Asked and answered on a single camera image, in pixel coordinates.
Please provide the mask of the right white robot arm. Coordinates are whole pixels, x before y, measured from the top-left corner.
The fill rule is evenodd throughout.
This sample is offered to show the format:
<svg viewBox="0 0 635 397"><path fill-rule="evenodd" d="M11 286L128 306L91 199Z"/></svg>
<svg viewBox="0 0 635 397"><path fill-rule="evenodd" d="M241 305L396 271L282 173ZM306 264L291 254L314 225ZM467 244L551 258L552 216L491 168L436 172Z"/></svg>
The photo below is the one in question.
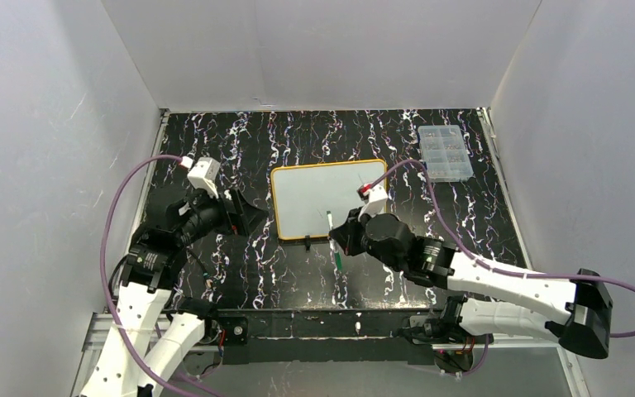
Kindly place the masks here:
<svg viewBox="0 0 635 397"><path fill-rule="evenodd" d="M420 342L493 333L557 342L593 359L609 355L613 302L593 271L577 280L549 280L542 274L499 262L471 259L454 244L415 235L390 213L349 212L329 237L348 256L366 253L416 285L451 291L435 320L406 328Z"/></svg>

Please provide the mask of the yellow framed whiteboard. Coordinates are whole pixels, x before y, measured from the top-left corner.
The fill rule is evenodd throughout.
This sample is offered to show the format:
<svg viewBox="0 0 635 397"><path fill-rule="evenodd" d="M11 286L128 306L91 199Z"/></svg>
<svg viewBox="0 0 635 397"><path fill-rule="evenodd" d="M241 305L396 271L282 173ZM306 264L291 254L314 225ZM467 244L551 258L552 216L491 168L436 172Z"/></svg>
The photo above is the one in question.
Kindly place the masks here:
<svg viewBox="0 0 635 397"><path fill-rule="evenodd" d="M387 170L384 160L355 160L278 167L270 172L270 189L278 238L284 241L326 237L330 226L343 224L363 205L359 187Z"/></svg>

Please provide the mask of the green whiteboard marker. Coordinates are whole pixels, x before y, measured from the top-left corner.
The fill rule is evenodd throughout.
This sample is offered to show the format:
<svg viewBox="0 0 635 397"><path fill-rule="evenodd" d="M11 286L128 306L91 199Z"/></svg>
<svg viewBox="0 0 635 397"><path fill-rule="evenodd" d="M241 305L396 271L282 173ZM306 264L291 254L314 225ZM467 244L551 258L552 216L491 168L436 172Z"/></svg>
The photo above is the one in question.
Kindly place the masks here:
<svg viewBox="0 0 635 397"><path fill-rule="evenodd" d="M333 222L333 217L332 217L332 212L331 211L326 211L326 215L327 215L327 224L328 224L328 240L329 240L329 244L332 250L332 254L334 256L334 263L335 263L335 267L337 272L342 272L342 260L341 260L341 253L339 251L339 246L337 245L336 240L332 237L332 230L334 229L334 222Z"/></svg>

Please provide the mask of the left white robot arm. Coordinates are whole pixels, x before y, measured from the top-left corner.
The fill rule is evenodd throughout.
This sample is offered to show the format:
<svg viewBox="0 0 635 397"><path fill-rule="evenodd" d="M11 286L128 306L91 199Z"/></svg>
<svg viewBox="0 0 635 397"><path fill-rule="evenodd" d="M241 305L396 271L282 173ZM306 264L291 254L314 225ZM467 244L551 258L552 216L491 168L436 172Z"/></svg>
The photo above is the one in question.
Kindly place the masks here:
<svg viewBox="0 0 635 397"><path fill-rule="evenodd" d="M213 303L186 299L156 343L150 340L191 246L210 233L250 236L268 213L237 189L210 194L167 186L150 194L141 225L121 260L114 317L82 396L158 396L212 328Z"/></svg>

